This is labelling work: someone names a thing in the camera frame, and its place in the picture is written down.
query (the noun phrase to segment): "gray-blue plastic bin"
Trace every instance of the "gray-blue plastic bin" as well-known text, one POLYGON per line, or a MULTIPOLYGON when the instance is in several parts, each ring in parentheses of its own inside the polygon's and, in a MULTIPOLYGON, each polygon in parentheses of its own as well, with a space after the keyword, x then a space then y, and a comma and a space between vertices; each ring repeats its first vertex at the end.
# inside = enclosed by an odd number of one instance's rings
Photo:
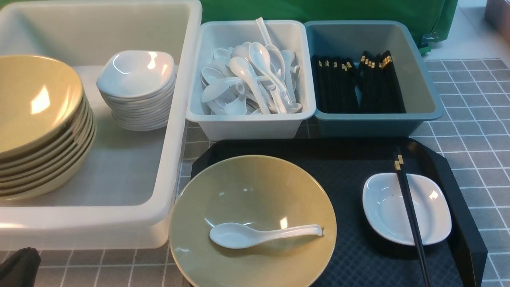
POLYGON ((443 104, 409 30, 394 21, 311 21, 307 29, 310 56, 350 57, 363 51, 391 52, 405 114, 336 114, 317 109, 324 137, 409 136, 424 121, 439 118, 443 104))

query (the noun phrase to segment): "white plastic bin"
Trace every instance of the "white plastic bin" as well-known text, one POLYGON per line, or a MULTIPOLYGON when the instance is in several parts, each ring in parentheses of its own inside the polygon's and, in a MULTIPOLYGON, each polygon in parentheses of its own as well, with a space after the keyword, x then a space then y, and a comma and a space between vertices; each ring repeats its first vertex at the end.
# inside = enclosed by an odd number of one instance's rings
POLYGON ((97 119, 94 146, 65 185, 0 203, 0 250, 154 248, 167 241, 201 15, 198 0, 37 1, 0 11, 0 55, 44 55, 72 66, 97 119), (123 130, 101 98, 97 76, 125 50, 167 52, 179 65, 166 129, 123 130))
POLYGON ((198 36, 186 118, 198 123, 210 140, 293 138, 301 122, 315 113, 312 67, 304 25, 297 21, 274 20, 266 21, 266 26, 275 46, 296 53, 293 65, 300 66, 296 98, 303 109, 295 114, 210 115, 209 107, 200 100, 203 92, 200 72, 212 61, 213 51, 247 41, 264 41, 255 20, 208 22, 201 26, 198 36))

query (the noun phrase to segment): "black tray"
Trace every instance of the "black tray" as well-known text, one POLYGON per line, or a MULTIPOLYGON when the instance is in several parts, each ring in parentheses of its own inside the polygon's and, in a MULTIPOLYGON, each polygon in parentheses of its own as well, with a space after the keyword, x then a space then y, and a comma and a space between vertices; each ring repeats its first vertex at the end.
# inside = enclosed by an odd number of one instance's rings
POLYGON ((191 177, 212 164, 240 155, 288 160, 322 185, 337 217, 335 251, 312 286, 423 286, 416 249, 375 233, 361 203, 363 184, 370 176, 394 172, 396 146, 402 148, 408 172, 434 180, 450 208, 452 233, 446 241, 425 247, 433 286, 480 287, 487 248, 450 166, 444 157, 412 139, 224 140, 195 161, 191 177))

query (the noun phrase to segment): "tray rim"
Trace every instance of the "tray rim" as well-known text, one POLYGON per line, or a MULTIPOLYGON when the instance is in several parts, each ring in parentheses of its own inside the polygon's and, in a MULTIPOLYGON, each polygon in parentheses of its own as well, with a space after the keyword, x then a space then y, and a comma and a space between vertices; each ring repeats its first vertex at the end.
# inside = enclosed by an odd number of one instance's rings
POLYGON ((434 178, 431 179, 441 187, 443 194, 445 195, 450 208, 450 214, 452 216, 452 233, 448 236, 447 242, 463 285, 476 287, 481 286, 488 250, 478 228, 476 227, 474 219, 471 216, 471 212, 469 211, 466 201, 464 200, 464 196, 462 195, 457 181, 455 180, 450 165, 446 158, 414 139, 408 137, 392 137, 222 140, 214 143, 193 163, 191 179, 198 174, 198 170, 201 171, 213 163, 211 163, 211 157, 214 156, 217 149, 222 148, 224 145, 241 145, 244 143, 256 145, 263 142, 271 142, 274 145, 277 142, 288 142, 290 140, 294 144, 299 142, 310 143, 311 141, 340 141, 356 143, 358 146, 399 145, 408 149, 415 155, 419 162, 420 169, 434 175, 434 178))

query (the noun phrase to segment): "green fabric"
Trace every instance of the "green fabric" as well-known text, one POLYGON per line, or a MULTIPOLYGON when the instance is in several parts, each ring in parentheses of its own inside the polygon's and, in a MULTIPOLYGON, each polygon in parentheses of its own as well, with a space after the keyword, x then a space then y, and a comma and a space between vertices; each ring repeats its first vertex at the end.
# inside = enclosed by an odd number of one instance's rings
POLYGON ((202 22, 293 19, 394 20, 410 30, 417 44, 423 35, 448 37, 457 0, 201 0, 202 22))

